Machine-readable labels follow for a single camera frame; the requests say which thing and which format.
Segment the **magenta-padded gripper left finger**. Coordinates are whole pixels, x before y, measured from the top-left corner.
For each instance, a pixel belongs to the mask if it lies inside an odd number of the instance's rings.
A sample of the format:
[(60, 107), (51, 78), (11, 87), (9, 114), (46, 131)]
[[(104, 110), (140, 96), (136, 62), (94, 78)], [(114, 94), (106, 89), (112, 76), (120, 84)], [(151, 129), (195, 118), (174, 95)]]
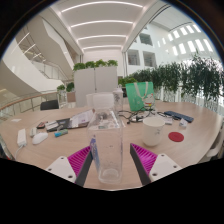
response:
[(87, 146), (72, 155), (60, 156), (46, 170), (65, 180), (83, 187), (92, 163), (90, 147)]

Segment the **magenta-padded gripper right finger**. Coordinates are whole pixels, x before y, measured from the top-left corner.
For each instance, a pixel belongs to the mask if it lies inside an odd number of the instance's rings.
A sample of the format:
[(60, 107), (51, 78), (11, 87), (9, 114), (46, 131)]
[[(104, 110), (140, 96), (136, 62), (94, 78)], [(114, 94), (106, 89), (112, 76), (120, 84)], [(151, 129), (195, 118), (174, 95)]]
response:
[(181, 170), (166, 154), (155, 154), (134, 143), (130, 144), (130, 154), (143, 186)]

